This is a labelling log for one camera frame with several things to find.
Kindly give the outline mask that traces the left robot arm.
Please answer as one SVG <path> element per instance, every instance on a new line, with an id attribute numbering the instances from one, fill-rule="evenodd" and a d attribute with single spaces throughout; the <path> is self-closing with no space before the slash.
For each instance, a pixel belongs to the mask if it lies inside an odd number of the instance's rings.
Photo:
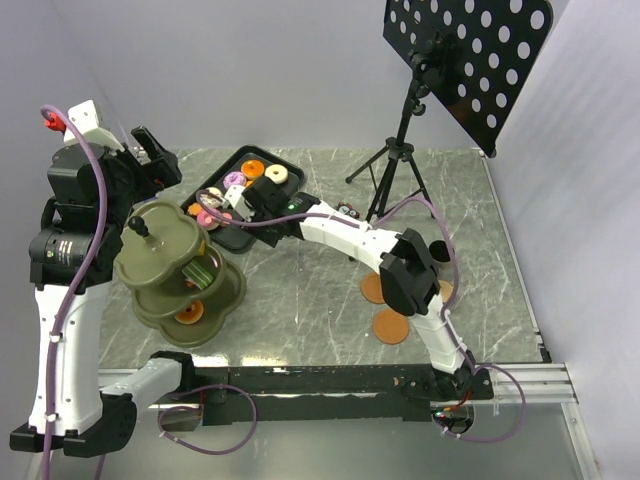
<path id="1" fill-rule="evenodd" d="M 37 390 L 26 423 L 10 435 L 13 451 L 60 449 L 91 458 L 123 449 L 138 414 L 168 395 L 197 390 L 190 355 L 158 351 L 125 380 L 98 385 L 100 322 L 121 234 L 135 204 L 182 180 L 175 154 L 144 126 L 132 135 L 149 155 L 91 140 L 59 149 L 47 178 L 52 196 L 29 246 L 30 281 L 40 325 Z"/>

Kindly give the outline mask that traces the orange donut front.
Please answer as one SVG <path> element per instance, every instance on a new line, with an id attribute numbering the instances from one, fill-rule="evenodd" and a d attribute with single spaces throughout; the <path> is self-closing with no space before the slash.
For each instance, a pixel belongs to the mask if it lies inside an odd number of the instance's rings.
<path id="1" fill-rule="evenodd" d="M 175 315 L 175 320 L 183 325 L 193 325 L 204 315 L 204 305 L 200 300 L 192 302 L 186 309 Z"/>

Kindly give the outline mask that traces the pink frosted donut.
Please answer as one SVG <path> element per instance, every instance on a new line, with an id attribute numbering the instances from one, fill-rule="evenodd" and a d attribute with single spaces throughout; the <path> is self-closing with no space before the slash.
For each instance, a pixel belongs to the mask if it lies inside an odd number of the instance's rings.
<path id="1" fill-rule="evenodd" d="M 206 231 L 212 231 L 220 226 L 220 221 L 205 210 L 201 210 L 197 216 L 196 221 Z"/>

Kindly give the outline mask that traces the green layered cake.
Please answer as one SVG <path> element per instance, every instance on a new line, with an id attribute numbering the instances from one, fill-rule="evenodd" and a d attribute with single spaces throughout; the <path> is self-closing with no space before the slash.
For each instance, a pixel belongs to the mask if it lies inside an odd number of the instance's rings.
<path id="1" fill-rule="evenodd" d="M 194 259 L 182 267 L 182 274 L 186 281 L 200 289 L 205 290 L 214 282 L 214 274 L 199 260 Z"/>

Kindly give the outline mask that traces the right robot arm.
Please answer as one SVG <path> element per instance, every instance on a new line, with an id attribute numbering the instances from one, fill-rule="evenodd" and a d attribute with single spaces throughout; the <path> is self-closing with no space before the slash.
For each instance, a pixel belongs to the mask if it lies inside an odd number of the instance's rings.
<path id="1" fill-rule="evenodd" d="M 422 381 L 426 398 L 494 397 L 490 372 L 474 365 L 471 352 L 443 312 L 435 262 L 417 231 L 376 228 L 307 193 L 289 196 L 266 177 L 242 187 L 230 204 L 266 244 L 275 246 L 284 237 L 296 237 L 330 247 L 377 274 L 384 303 L 407 318 L 428 352 L 431 372 Z"/>

